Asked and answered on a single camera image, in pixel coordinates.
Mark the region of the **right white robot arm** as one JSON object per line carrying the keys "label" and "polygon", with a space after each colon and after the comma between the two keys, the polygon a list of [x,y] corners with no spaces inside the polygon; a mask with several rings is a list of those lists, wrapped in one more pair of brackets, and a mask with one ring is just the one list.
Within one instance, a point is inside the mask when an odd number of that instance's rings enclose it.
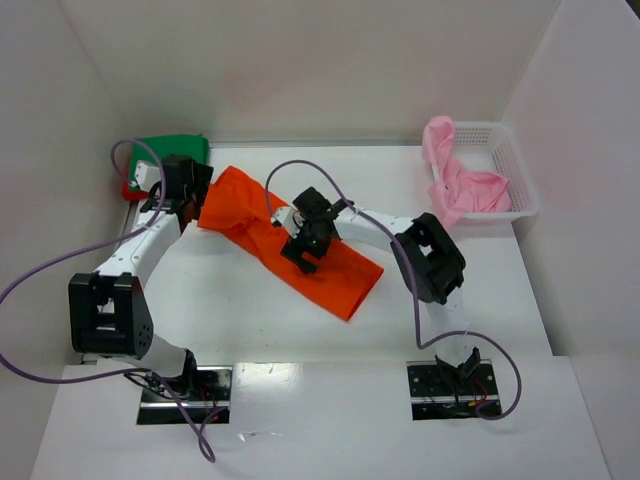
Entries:
{"label": "right white robot arm", "polygon": [[281,256],[305,275],[315,274],[316,262],[339,242],[391,253],[412,295],[414,312],[424,305],[437,326],[459,332],[437,348],[435,361],[443,383],[454,393],[461,390],[480,364],[478,347],[463,338],[468,328],[461,295],[466,261],[434,215],[387,215],[344,198],[332,203],[309,187],[270,216],[272,225],[287,233]]}

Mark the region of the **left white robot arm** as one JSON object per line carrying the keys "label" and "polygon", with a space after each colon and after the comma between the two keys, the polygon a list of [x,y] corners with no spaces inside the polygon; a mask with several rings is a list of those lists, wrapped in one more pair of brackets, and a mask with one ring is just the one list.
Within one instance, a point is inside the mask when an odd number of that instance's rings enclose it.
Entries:
{"label": "left white robot arm", "polygon": [[148,194],[138,235],[93,272],[74,275],[68,285],[74,350],[145,369],[145,387],[163,396],[196,394],[197,363],[189,349],[155,333],[143,288],[167,250],[198,219],[213,172],[185,155],[169,155],[158,166],[138,162],[134,179]]}

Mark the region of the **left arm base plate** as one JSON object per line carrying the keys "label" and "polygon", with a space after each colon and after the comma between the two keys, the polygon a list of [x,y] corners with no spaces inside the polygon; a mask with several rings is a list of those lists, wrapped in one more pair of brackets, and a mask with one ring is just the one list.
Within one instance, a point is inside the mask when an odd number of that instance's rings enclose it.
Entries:
{"label": "left arm base plate", "polygon": [[[232,391],[232,366],[198,368],[200,380],[195,390],[178,394],[191,420],[200,425],[211,416],[213,424],[228,424]],[[178,406],[157,380],[133,374],[130,381],[142,388],[136,424],[141,426],[186,424]]]}

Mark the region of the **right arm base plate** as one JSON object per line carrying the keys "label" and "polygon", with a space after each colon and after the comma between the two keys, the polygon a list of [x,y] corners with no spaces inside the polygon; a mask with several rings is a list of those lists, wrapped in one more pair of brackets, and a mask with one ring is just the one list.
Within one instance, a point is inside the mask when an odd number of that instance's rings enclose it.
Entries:
{"label": "right arm base plate", "polygon": [[489,360],[480,363],[457,393],[441,379],[434,361],[410,362],[406,368],[414,421],[477,418],[477,407],[489,417],[502,414],[494,370]]}

